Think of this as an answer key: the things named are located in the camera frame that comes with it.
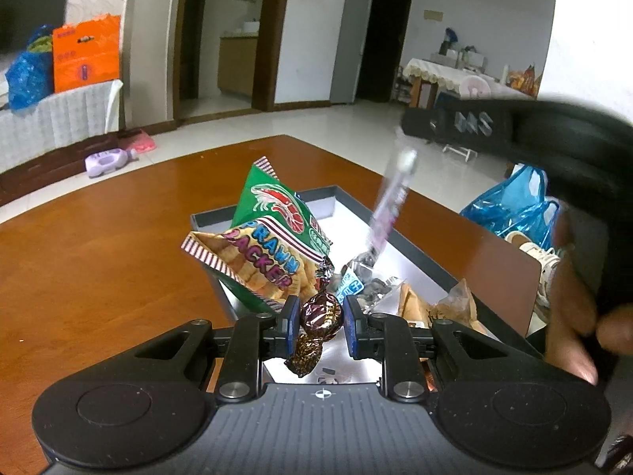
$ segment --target sneaker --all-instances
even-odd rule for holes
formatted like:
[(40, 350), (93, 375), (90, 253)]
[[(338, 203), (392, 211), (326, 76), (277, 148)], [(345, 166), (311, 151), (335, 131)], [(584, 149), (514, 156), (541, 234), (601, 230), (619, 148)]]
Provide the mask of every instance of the sneaker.
[(536, 292), (536, 304), (534, 311), (536, 315), (545, 323), (550, 323), (550, 302), (548, 294), (556, 265), (560, 262), (560, 257), (554, 253), (554, 249), (543, 250), (539, 245), (534, 244), (523, 232), (514, 231), (506, 236), (506, 241), (518, 247), (521, 251), (534, 257), (540, 263), (539, 289)]

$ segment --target brown table surface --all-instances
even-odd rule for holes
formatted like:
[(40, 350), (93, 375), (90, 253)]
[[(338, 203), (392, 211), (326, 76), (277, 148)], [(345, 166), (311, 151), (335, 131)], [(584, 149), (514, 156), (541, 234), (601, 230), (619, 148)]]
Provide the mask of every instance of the brown table surface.
[[(263, 155), (295, 190), (339, 185), (365, 206), (375, 203), (380, 175), (277, 136), (132, 171), (0, 225), (1, 473), (45, 467), (30, 413), (51, 383), (191, 319), (228, 325), (180, 244), (192, 213), (237, 202)], [(535, 260), (417, 193), (396, 228), (527, 332)]]

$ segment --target bag of snacks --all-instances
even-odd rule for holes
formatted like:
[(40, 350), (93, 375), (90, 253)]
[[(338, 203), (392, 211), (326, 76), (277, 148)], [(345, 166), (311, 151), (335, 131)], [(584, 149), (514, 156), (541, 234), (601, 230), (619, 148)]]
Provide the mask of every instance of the bag of snacks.
[(279, 311), (288, 296), (303, 304), (317, 294), (330, 244), (308, 206), (262, 158), (246, 178), (231, 228), (190, 232), (182, 248), (250, 310), (265, 312)]
[(447, 297), (436, 304), (429, 304), (416, 295), (411, 286), (403, 283), (400, 288), (400, 305), (398, 316), (409, 322), (409, 326), (422, 329), (432, 327), (433, 320), (447, 319), (461, 323), (474, 331), (495, 338), (491, 332), (477, 319), (477, 304), (473, 298), (466, 279), (450, 290)]

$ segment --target white tablecloth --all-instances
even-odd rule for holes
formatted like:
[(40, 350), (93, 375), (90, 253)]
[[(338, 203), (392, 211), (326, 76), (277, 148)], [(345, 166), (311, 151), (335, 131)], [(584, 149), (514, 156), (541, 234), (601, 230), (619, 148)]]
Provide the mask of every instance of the white tablecloth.
[(120, 80), (45, 98), (18, 112), (0, 110), (0, 173), (77, 142), (119, 129)]
[[(461, 82), (467, 77), (472, 75), (472, 72), (461, 71), (460, 69), (449, 68), (448, 66), (436, 65), (429, 61), (421, 61), (420, 59), (412, 59), (406, 68), (403, 70), (404, 76), (414, 76), (416, 78), (422, 78), (432, 84), (438, 84), (439, 87), (446, 87), (450, 91), (459, 92)], [(514, 90), (505, 85), (501, 85), (498, 82), (493, 82), (485, 79), (490, 86), (491, 95), (493, 98), (516, 98), (516, 99), (528, 99), (529, 96)]]

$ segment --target kitchen cabinet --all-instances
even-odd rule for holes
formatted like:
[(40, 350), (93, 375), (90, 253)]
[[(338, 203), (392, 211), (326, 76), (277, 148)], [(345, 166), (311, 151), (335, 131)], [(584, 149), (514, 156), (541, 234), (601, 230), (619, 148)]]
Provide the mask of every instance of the kitchen cabinet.
[(252, 97), (257, 34), (229, 34), (220, 38), (218, 88)]

